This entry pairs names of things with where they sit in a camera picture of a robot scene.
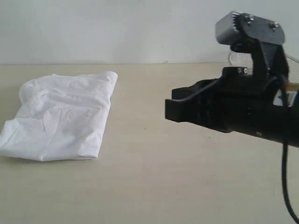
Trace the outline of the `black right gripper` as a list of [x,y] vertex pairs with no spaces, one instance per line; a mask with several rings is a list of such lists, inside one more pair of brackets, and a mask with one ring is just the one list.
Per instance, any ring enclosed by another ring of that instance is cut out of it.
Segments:
[[218,79],[204,79],[171,91],[165,100],[165,118],[187,122],[224,133],[247,135],[299,146],[299,85],[285,82],[288,109],[283,106],[280,81],[267,75],[253,75],[225,67]]

